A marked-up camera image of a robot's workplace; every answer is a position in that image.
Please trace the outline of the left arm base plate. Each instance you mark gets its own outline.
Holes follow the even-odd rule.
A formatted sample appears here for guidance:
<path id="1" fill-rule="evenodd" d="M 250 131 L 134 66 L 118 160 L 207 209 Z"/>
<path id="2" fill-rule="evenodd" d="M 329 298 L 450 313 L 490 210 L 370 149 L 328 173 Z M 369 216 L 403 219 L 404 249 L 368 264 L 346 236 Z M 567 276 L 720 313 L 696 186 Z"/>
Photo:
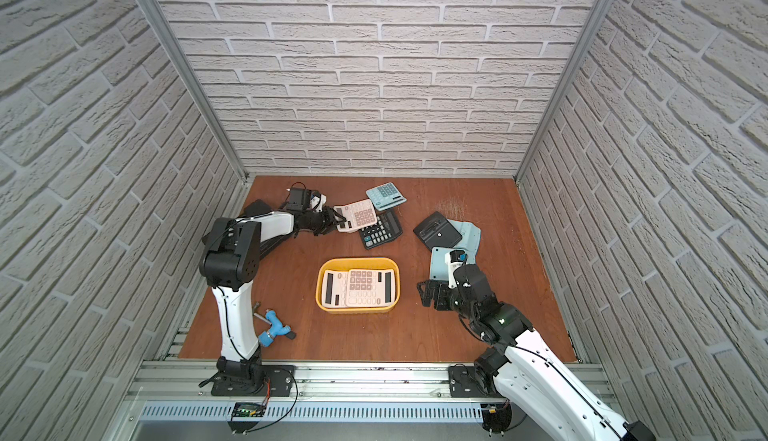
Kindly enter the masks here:
<path id="1" fill-rule="evenodd" d="M 295 365 L 263 365 L 220 359 L 213 376 L 213 396 L 224 397 L 288 397 L 295 391 Z"/>

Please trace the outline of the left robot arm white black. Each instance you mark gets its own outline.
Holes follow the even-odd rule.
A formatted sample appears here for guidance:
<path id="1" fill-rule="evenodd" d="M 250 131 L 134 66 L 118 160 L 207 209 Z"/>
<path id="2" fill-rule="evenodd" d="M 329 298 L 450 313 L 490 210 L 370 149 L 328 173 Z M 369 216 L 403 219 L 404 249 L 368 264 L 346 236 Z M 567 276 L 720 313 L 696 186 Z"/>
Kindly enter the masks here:
<path id="1" fill-rule="evenodd" d="M 238 218 L 218 218 L 203 237 L 199 262 L 217 303 L 222 348 L 219 373 L 261 382 L 260 345 L 253 327 L 252 282 L 260 261 L 282 242 L 302 231 L 326 235 L 346 217 L 325 204 L 325 197 L 306 188 L 291 188 L 276 209 L 256 200 Z"/>

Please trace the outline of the pink calculator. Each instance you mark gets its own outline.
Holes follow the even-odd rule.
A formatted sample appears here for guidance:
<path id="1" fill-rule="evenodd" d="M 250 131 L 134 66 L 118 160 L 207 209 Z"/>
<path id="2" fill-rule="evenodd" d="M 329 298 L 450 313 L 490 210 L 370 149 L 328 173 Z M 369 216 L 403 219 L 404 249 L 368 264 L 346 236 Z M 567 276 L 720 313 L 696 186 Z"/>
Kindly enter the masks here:
<path id="1" fill-rule="evenodd" d="M 321 306 L 328 309 L 347 308 L 348 271 L 327 270 L 324 273 Z"/>
<path id="2" fill-rule="evenodd" d="M 341 233 L 353 233 L 376 225 L 378 222 L 376 210 L 370 199 L 335 206 L 333 210 L 343 218 L 337 226 L 337 230 Z"/>

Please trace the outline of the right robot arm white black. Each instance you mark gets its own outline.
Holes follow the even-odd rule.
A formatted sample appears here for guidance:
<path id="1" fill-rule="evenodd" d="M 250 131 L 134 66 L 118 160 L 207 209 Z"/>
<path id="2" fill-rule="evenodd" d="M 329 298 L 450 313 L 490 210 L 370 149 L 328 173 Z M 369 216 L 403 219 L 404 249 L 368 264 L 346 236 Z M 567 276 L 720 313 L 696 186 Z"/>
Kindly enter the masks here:
<path id="1" fill-rule="evenodd" d="M 522 409 L 554 440 L 654 440 L 641 421 L 627 421 L 560 361 L 516 307 L 501 302 L 476 265 L 454 262 L 447 281 L 417 285 L 422 304 L 452 310 L 489 348 L 468 373 L 484 395 Z"/>

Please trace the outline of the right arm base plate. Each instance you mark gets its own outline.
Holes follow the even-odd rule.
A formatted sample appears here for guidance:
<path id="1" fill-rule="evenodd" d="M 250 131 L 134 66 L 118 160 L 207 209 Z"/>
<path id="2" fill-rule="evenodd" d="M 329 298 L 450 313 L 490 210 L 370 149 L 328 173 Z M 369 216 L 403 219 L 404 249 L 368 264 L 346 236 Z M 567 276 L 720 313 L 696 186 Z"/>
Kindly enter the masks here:
<path id="1" fill-rule="evenodd" d="M 474 366 L 453 364 L 447 368 L 447 374 L 452 398 L 498 398 L 495 389 L 488 386 Z"/>

